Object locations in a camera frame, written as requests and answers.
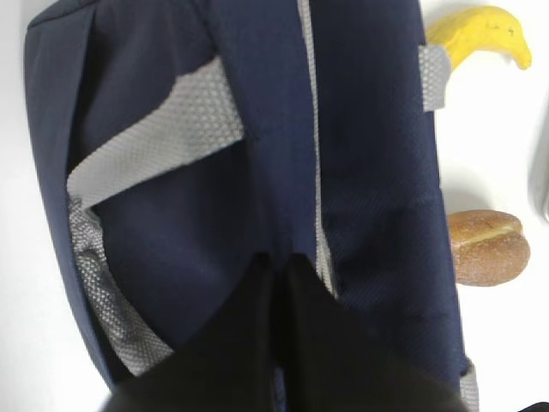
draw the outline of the gray mesh strap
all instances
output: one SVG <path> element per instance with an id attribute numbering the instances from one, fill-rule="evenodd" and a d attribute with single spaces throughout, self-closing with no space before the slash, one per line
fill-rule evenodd
<path id="1" fill-rule="evenodd" d="M 198 161 L 242 139 L 220 58 L 180 76 L 164 103 L 88 156 L 69 176 L 88 209 L 117 193 Z"/>
<path id="2" fill-rule="evenodd" d="M 469 362 L 469 370 L 460 380 L 462 399 L 469 412 L 479 412 L 479 386 L 473 363 Z"/>
<path id="3" fill-rule="evenodd" d="M 452 63 L 448 53 L 440 45 L 421 45 L 419 70 L 423 87 L 424 112 L 442 109 L 446 84 L 452 74 Z"/>
<path id="4" fill-rule="evenodd" d="M 69 225 L 76 266 L 90 305 L 118 358 L 131 373 L 140 375 L 172 350 L 145 324 L 114 282 L 98 217 L 73 201 L 69 206 Z"/>

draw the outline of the white surface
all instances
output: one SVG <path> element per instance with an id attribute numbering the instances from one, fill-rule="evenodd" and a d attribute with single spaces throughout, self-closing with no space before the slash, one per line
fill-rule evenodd
<path id="1" fill-rule="evenodd" d="M 423 0 L 425 24 L 455 3 L 459 0 Z M 549 163 L 549 3 L 490 4 L 522 21 L 534 64 L 521 71 L 498 54 L 474 54 L 450 78 L 446 108 L 436 115 L 437 145 L 447 209 L 516 215 L 532 248 L 527 270 L 515 281 L 497 288 L 459 287 L 481 410 L 516 412 L 549 402 L 549 227 L 531 199 L 545 180 L 537 169 Z M 542 153 L 534 156 L 538 147 Z"/>
<path id="2" fill-rule="evenodd" d="M 49 3 L 8 0 L 0 14 L 2 412 L 94 412 L 108 393 L 64 295 L 27 132 L 23 28 Z"/>
<path id="3" fill-rule="evenodd" d="M 22 28 L 48 3 L 9 0 L 0 15 L 0 410 L 91 412 L 107 389 L 64 296 L 22 97 Z M 427 23 L 462 5 L 421 3 Z M 517 280 L 460 288 L 482 410 L 516 412 L 549 401 L 549 227 L 530 199 L 544 174 L 533 170 L 549 159 L 549 4 L 491 3 L 520 17 L 534 65 L 522 72 L 499 55 L 473 55 L 450 79 L 447 108 L 437 114 L 437 142 L 449 210 L 490 207 L 517 215 L 532 246 L 530 265 Z M 543 150 L 535 156 L 538 147 Z"/>

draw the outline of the navy fabric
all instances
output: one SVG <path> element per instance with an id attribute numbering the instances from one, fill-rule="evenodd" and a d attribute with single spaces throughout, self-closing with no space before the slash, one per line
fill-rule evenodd
<path id="1" fill-rule="evenodd" d="M 372 335 L 457 388 L 466 360 L 432 116 L 422 106 L 418 2 L 311 8 L 323 221 L 341 301 Z"/>
<path id="2" fill-rule="evenodd" d="M 467 362 L 432 116 L 422 107 L 418 2 L 311 6 L 323 219 L 340 299 L 372 336 L 457 389 Z M 110 383 L 127 371 L 75 270 L 68 172 L 216 54 L 245 139 L 94 208 L 118 286 L 174 348 L 215 313 L 256 251 L 278 265 L 294 252 L 316 259 L 314 124 L 297 1 L 63 0 L 28 32 L 28 116 L 52 238 L 76 321 Z"/>
<path id="3" fill-rule="evenodd" d="M 40 189 L 63 282 L 78 327 L 108 384 L 129 376 L 90 313 L 76 273 L 67 220 L 66 165 L 78 88 L 94 6 L 63 18 L 48 12 L 27 33 L 25 82 L 28 123 Z"/>

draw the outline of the yellow banana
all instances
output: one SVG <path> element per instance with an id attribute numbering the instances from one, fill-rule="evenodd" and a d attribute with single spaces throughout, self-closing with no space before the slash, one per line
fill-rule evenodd
<path id="1" fill-rule="evenodd" d="M 428 44 L 442 46 L 453 70 L 476 50 L 508 54 L 523 70 L 532 64 L 521 23 L 499 7 L 478 6 L 448 15 L 429 27 L 426 37 Z"/>

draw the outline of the bun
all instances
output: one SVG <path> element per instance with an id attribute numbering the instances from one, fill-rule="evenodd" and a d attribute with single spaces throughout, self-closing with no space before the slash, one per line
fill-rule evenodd
<path id="1" fill-rule="evenodd" d="M 526 268 L 530 246 L 516 217 L 493 210 L 469 210 L 448 216 L 457 282 L 496 286 Z"/>

